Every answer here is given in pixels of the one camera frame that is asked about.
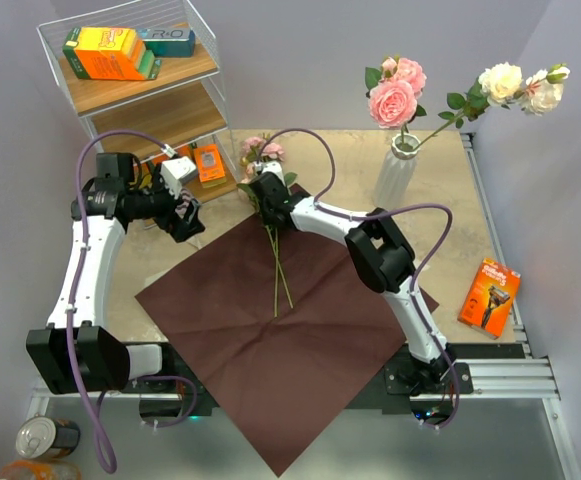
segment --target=teal box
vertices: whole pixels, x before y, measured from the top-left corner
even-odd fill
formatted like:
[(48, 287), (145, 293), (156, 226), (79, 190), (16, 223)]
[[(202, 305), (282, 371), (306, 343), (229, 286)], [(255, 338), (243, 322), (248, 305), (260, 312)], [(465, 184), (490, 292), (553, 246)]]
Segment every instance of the teal box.
[(187, 27), (138, 28), (139, 37), (157, 57), (191, 57), (194, 32)]

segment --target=gillette razor box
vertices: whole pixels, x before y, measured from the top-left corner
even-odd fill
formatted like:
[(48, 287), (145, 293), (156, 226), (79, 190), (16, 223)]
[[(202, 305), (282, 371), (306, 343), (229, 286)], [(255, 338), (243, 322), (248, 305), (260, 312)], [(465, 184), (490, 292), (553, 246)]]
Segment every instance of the gillette razor box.
[(484, 258), (461, 308), (459, 320), (492, 338), (499, 338), (519, 285), (521, 275)]
[(194, 32), (188, 27), (139, 28), (137, 33), (157, 57), (191, 57), (194, 53)]

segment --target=table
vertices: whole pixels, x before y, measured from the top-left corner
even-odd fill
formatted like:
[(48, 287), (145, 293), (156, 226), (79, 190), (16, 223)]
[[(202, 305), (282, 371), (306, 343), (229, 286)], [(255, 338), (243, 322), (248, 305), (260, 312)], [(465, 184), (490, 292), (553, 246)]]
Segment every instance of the table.
[[(237, 145), (261, 130), (234, 130)], [(372, 210), (371, 193), (388, 150), (393, 132), (319, 131), (330, 145), (337, 162), (337, 179), (323, 201), (352, 210)], [(429, 132), (413, 132), (423, 138)], [(313, 137), (302, 133), (279, 139), (286, 152), (286, 172), (298, 174), (297, 181), (308, 191), (318, 192), (328, 182), (330, 166), (325, 150)], [(422, 272), (420, 285), (439, 303), (434, 318), (452, 343), (512, 343), (509, 319), (503, 335), (492, 340), (458, 322), (475, 272), (484, 257), (494, 257), (488, 228), (474, 186), (472, 171), (457, 132), (446, 131), (426, 143), (406, 191), (404, 205), (437, 202), (449, 206), (454, 224), (445, 244)], [(232, 192), (203, 205), (200, 217), (206, 231), (188, 242), (176, 244), (159, 229), (144, 230), (134, 222), (115, 265), (108, 302), (108, 330), (121, 341), (165, 341), (134, 296), (199, 248), (208, 245), (252, 213), (252, 208)], [(421, 259), (436, 242), (445, 216), (438, 211), (413, 212), (395, 217), (399, 227)]]

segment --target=can lid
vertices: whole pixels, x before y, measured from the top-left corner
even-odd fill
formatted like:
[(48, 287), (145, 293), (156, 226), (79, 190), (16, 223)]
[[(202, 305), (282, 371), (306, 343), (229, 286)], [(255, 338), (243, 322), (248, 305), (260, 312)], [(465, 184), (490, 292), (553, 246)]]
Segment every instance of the can lid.
[(52, 447), (57, 426), (48, 417), (34, 417), (19, 429), (15, 448), (23, 458), (37, 458)]

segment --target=pink rose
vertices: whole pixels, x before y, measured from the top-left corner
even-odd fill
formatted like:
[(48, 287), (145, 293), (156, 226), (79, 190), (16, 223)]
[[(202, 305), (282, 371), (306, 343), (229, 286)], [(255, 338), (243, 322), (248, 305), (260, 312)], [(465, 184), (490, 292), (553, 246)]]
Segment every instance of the pink rose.
[(423, 68), (414, 60), (401, 57), (397, 67), (395, 80), (404, 80), (410, 84), (416, 98), (421, 96), (423, 87), (426, 86), (426, 75)]
[(397, 69), (397, 61), (392, 58), (386, 58), (381, 64), (381, 73), (383, 78), (390, 78), (394, 75), (394, 71)]
[(417, 99), (408, 82), (383, 82), (370, 90), (368, 108), (381, 128), (400, 128), (417, 110)]
[(255, 149), (259, 148), (263, 144), (263, 138), (261, 137), (248, 137), (241, 144), (244, 154), (248, 154), (252, 151), (252, 147)]
[(278, 143), (270, 143), (263, 149), (263, 155), (273, 160), (283, 161), (285, 152), (283, 151), (283, 147)]

